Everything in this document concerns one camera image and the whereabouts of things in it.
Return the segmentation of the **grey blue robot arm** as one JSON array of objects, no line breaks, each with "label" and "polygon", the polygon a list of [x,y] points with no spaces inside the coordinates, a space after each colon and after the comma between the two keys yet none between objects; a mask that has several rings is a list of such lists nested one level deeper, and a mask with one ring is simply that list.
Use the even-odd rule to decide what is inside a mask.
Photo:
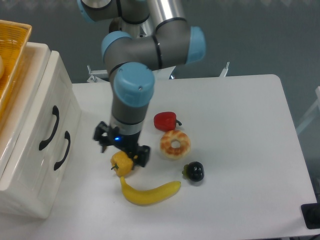
[{"label": "grey blue robot arm", "polygon": [[134,165],[144,167],[150,148],[138,140],[154,93],[153,72],[202,60],[205,35],[188,24],[180,0],[80,0],[77,4],[90,22],[119,18],[129,26],[153,25],[146,36],[133,36],[119,27],[102,40],[113,101],[109,123],[100,122],[93,136],[103,150],[114,146]]}]

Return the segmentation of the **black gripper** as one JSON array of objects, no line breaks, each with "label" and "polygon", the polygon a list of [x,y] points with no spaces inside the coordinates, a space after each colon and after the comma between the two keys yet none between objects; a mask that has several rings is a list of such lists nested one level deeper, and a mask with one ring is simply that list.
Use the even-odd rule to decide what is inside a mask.
[{"label": "black gripper", "polygon": [[147,145],[139,146],[140,133],[139,131],[131,135],[121,134],[118,127],[112,128],[101,121],[94,130],[93,140],[100,145],[101,153],[104,153],[109,146],[114,146],[132,159],[134,167],[144,168],[149,161],[151,148]]}]

